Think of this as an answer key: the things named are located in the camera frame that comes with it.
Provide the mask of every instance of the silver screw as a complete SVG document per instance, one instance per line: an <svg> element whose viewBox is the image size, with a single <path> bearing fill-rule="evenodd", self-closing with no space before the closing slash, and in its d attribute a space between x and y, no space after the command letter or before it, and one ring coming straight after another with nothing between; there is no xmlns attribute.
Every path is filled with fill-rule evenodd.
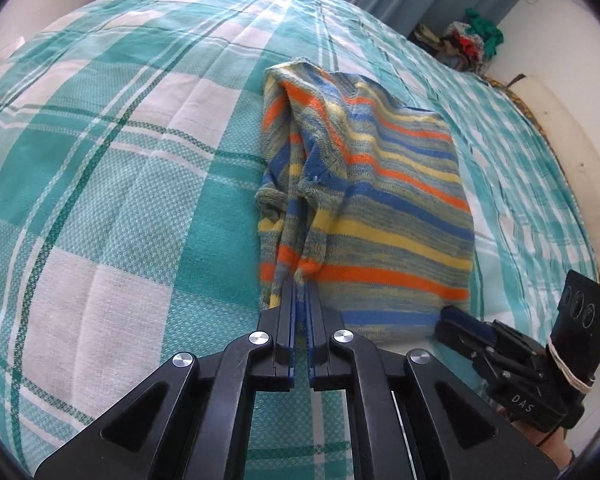
<svg viewBox="0 0 600 480"><path fill-rule="evenodd" d="M180 352L179 354L173 356L171 362L174 366L177 366L178 368L186 368L187 366L191 365L194 360L195 357L193 357L193 355L191 355L190 353Z"/></svg>
<svg viewBox="0 0 600 480"><path fill-rule="evenodd" d="M254 345L264 345L269 340L269 334L263 332L262 330L256 330L256 332L251 332L249 336L249 341L251 341Z"/></svg>
<svg viewBox="0 0 600 480"><path fill-rule="evenodd" d="M431 354L422 348L416 348L410 352L409 359L417 365L425 365L430 361Z"/></svg>
<svg viewBox="0 0 600 480"><path fill-rule="evenodd" d="M349 343L353 339L353 332L351 330L346 329L336 330L333 333L333 338L338 343Z"/></svg>

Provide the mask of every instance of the checkered bedspread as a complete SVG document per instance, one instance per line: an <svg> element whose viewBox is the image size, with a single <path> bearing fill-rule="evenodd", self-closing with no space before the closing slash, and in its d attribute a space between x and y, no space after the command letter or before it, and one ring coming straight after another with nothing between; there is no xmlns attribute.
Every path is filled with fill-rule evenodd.
<svg viewBox="0 0 600 480"><path fill-rule="evenodd" d="M337 0L99 0L0 67L0 437L31 472L179 350L258 317L264 71L304 57L450 127L475 222L472 313L541 340L573 195L501 93ZM247 478L351 478L339 392L256 400Z"/></svg>

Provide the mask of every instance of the striped sweater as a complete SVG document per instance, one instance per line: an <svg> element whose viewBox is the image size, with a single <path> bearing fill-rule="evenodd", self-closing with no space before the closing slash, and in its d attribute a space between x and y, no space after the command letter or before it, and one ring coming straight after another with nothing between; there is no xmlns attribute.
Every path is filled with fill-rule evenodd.
<svg viewBox="0 0 600 480"><path fill-rule="evenodd" d="M261 306L285 277L376 340L468 305L474 229L448 126L360 75L267 70L256 194Z"/></svg>

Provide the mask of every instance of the beige headboard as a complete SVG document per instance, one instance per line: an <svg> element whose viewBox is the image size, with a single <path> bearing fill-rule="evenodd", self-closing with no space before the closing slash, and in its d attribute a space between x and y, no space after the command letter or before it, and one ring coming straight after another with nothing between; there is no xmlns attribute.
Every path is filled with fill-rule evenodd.
<svg viewBox="0 0 600 480"><path fill-rule="evenodd" d="M556 96L531 76L510 86L540 123L573 190L600 271L600 156Z"/></svg>

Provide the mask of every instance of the black camera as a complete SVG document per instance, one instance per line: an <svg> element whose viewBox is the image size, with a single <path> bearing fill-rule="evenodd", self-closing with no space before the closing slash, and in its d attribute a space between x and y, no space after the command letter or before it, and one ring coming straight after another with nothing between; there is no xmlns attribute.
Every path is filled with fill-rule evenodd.
<svg viewBox="0 0 600 480"><path fill-rule="evenodd" d="M457 307L442 310L436 338L472 360L487 395L510 416L547 433L573 428L600 364L600 284L567 273L550 341L538 341L499 321L480 322Z"/></svg>

